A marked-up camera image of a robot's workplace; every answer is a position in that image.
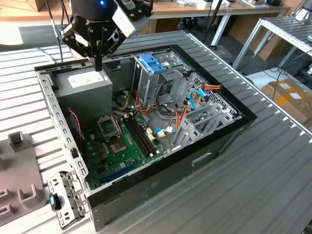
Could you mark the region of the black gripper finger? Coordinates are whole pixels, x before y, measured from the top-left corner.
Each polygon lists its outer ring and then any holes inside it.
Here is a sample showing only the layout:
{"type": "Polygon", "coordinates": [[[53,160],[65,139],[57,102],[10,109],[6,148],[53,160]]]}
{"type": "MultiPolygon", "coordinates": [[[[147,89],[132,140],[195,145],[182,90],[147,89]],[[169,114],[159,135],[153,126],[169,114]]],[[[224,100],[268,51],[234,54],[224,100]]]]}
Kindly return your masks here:
{"type": "Polygon", "coordinates": [[[99,43],[99,53],[97,58],[97,70],[102,70],[102,59],[112,54],[126,39],[124,33],[116,27],[113,28],[102,28],[101,40],[99,43]]]}
{"type": "Polygon", "coordinates": [[[60,33],[62,41],[75,51],[80,56],[89,58],[89,61],[94,65],[95,70],[99,71],[99,56],[97,49],[93,44],[88,44],[87,46],[79,42],[76,38],[75,31],[72,25],[68,25],[60,33]]]}

